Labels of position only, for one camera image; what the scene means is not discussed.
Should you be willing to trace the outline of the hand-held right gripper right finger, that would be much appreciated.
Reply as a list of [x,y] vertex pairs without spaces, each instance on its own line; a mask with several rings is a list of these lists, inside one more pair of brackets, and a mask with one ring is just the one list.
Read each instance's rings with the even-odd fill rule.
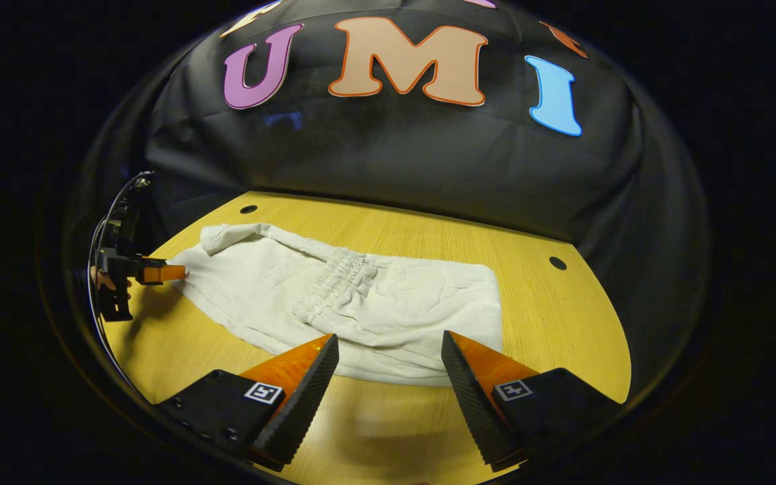
[[443,334],[441,361],[494,472],[555,460],[621,411],[620,403],[566,368],[539,372],[454,331]]

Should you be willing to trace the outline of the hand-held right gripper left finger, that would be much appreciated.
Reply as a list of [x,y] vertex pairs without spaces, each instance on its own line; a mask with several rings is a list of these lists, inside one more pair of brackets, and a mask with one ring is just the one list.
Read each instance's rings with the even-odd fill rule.
[[304,441],[338,362],[338,337],[322,335],[240,374],[210,371],[159,408],[225,453],[280,472]]

